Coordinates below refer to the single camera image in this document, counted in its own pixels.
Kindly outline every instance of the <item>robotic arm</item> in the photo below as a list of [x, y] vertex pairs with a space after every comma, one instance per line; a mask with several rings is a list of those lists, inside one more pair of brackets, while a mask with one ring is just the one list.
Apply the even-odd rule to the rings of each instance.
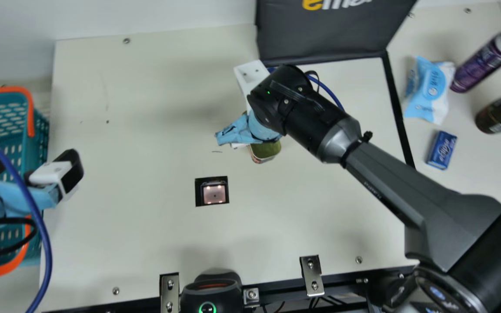
[[501, 313], [498, 201], [448, 190], [369, 143], [372, 134], [362, 135], [297, 67], [279, 67], [247, 100], [260, 125], [342, 165], [405, 224], [405, 256], [420, 261], [415, 288], [388, 284], [386, 293], [395, 291], [379, 303], [386, 311], [407, 311], [420, 289], [450, 313]]

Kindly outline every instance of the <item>wall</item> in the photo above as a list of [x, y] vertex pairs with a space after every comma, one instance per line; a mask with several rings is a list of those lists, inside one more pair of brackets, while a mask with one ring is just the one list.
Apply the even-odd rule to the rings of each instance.
[[[419, 0], [419, 6], [495, 0]], [[0, 80], [49, 76], [56, 40], [252, 23], [254, 0], [0, 0]]]

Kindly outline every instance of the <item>white surface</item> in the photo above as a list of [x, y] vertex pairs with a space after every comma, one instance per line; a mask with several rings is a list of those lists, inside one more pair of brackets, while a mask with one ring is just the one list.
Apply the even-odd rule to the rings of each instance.
[[[461, 64], [501, 31], [499, 4], [479, 4], [471, 9], [472, 14], [465, 14], [460, 6], [416, 10], [416, 17], [406, 21], [389, 47], [401, 95], [405, 92], [410, 56]], [[405, 120], [416, 168], [459, 192], [488, 194], [501, 201], [501, 134], [486, 135], [474, 123], [476, 113], [501, 97], [501, 69], [471, 92], [450, 92], [449, 95], [450, 112], [441, 127], [420, 119]], [[438, 130], [458, 137], [450, 167], [445, 172], [425, 164]]]
[[[244, 25], [57, 43], [50, 158], [74, 147], [86, 175], [45, 215], [54, 272], [44, 309], [156, 296], [168, 272], [183, 285], [215, 267], [243, 283], [295, 279], [310, 254], [325, 275], [412, 263], [403, 226], [340, 166], [290, 138], [261, 165], [217, 146], [214, 132], [244, 107], [233, 67], [257, 58], [254, 38]], [[402, 158], [381, 60], [307, 68]], [[228, 176], [230, 204], [195, 207], [194, 179], [207, 176]]]
[[56, 40], [253, 23], [254, 7], [254, 0], [0, 0], [0, 79], [50, 75]]
[[38, 266], [20, 267], [0, 277], [0, 313], [24, 312], [38, 292]]

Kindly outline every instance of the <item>small blue box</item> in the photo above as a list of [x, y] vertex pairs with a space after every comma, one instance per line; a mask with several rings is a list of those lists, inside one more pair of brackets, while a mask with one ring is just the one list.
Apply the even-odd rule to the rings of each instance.
[[440, 131], [434, 140], [426, 164], [441, 170], [447, 169], [457, 140], [458, 138], [451, 133]]

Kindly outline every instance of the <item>white tabletop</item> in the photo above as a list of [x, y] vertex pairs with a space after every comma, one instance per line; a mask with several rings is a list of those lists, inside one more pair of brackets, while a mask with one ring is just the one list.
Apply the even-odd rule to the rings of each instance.
[[[480, 7], [473, 16], [501, 28], [499, 6]], [[441, 20], [462, 9], [432, 10], [417, 15]], [[86, 175], [44, 217], [54, 264], [43, 310], [154, 297], [168, 272], [180, 272], [182, 285], [210, 268], [233, 269], [244, 284], [295, 279], [298, 257], [310, 254], [325, 275], [414, 264], [403, 256], [401, 223], [339, 166], [288, 137], [261, 165], [246, 150], [217, 146], [213, 133], [244, 110], [232, 69], [258, 59], [255, 35], [242, 25], [137, 34], [130, 44], [117, 36], [57, 43], [50, 158], [76, 148]], [[390, 51], [400, 86], [399, 61], [424, 44], [402, 36]], [[465, 45], [450, 51], [479, 42]], [[304, 69], [318, 71], [374, 144], [403, 159], [381, 60]], [[207, 176], [228, 176], [230, 204], [194, 206], [194, 179]]]

